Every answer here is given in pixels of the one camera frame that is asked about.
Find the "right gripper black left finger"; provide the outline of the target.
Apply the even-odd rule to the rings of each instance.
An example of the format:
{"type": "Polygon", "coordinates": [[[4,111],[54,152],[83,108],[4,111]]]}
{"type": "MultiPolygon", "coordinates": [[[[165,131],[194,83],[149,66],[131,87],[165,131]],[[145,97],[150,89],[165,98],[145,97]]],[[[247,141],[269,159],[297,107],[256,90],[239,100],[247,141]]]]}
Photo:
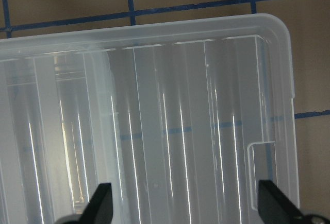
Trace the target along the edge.
{"type": "Polygon", "coordinates": [[[77,223],[106,224],[113,220],[113,198],[111,183],[97,186],[92,198],[77,223]]]}

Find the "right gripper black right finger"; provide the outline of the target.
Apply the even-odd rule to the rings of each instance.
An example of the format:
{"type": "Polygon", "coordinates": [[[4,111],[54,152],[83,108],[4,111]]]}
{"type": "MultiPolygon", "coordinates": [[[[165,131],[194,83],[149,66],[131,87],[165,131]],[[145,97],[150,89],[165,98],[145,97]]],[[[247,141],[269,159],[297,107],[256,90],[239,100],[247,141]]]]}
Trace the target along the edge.
{"type": "Polygon", "coordinates": [[[263,223],[307,223],[302,212],[271,180],[258,182],[258,214],[263,223]]]}

